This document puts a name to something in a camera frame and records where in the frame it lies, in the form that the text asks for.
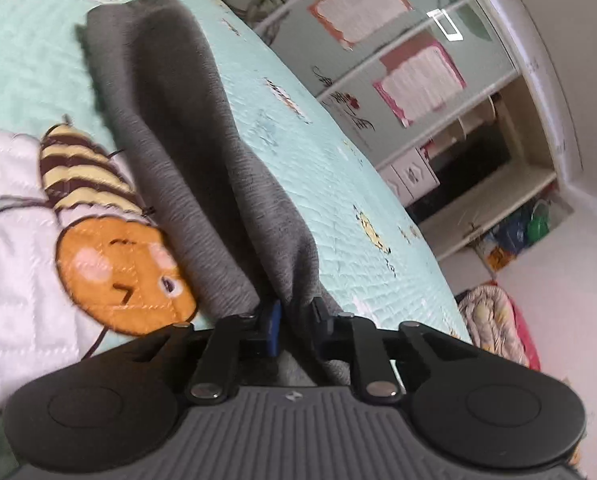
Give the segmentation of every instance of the metal screw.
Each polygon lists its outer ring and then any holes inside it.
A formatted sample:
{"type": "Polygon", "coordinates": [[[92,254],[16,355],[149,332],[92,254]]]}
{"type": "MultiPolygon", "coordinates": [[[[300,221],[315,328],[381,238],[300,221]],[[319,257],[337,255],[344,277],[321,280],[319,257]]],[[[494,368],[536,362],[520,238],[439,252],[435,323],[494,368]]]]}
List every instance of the metal screw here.
{"type": "Polygon", "coordinates": [[[365,388],[372,397],[394,397],[399,389],[389,381],[374,381],[365,388]]]}
{"type": "Polygon", "coordinates": [[[216,399],[223,393],[223,388],[214,383],[198,383],[192,386],[190,393],[197,399],[216,399]]]}

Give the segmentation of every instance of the bee's eye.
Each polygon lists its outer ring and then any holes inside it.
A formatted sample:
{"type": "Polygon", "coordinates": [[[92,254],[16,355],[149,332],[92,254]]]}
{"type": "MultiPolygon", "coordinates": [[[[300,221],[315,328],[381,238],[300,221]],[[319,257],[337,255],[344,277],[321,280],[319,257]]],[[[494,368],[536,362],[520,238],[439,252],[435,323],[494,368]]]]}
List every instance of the bee's eye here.
{"type": "Polygon", "coordinates": [[[161,278],[158,280],[158,284],[168,298],[177,298],[182,294],[182,283],[175,278],[161,276],[161,278]]]}

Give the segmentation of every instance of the green object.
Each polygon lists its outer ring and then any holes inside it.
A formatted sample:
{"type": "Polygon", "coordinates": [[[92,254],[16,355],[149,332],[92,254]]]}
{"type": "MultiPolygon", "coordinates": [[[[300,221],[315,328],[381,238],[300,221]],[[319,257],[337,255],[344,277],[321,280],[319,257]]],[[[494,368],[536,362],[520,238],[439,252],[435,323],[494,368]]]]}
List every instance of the green object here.
{"type": "Polygon", "coordinates": [[[549,205],[544,200],[539,200],[534,205],[527,231],[530,245],[534,245],[549,233],[549,205]]]}

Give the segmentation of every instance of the red fabric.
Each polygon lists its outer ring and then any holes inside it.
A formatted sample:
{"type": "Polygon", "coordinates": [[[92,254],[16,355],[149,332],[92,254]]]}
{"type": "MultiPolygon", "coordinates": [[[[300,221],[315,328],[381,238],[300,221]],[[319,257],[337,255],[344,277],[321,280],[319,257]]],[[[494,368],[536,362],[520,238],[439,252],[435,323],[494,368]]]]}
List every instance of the red fabric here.
{"type": "MultiPolygon", "coordinates": [[[[489,282],[491,285],[499,286],[495,280],[489,282]]],[[[532,340],[532,336],[530,334],[530,329],[528,328],[528,324],[525,322],[525,318],[521,313],[520,308],[518,308],[517,304],[514,303],[514,300],[507,294],[510,303],[512,303],[512,310],[514,310],[514,324],[516,326],[516,332],[519,334],[519,338],[525,347],[525,355],[528,357],[528,361],[530,362],[530,368],[532,370],[536,370],[538,372],[541,371],[541,361],[539,359],[539,352],[537,351],[536,346],[534,345],[534,341],[532,340]]]]}

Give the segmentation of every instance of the paper note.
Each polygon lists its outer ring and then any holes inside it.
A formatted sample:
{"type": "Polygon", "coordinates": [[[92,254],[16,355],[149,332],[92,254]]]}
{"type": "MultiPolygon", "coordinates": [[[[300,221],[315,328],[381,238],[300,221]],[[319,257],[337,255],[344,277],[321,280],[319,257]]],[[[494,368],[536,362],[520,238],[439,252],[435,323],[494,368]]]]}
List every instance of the paper note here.
{"type": "Polygon", "coordinates": [[[403,61],[374,87],[403,125],[409,126],[443,106],[463,90],[465,82],[445,49],[434,43],[403,61]]]}
{"type": "Polygon", "coordinates": [[[310,11],[339,43],[351,48],[410,8],[407,0],[319,0],[310,11]]]}

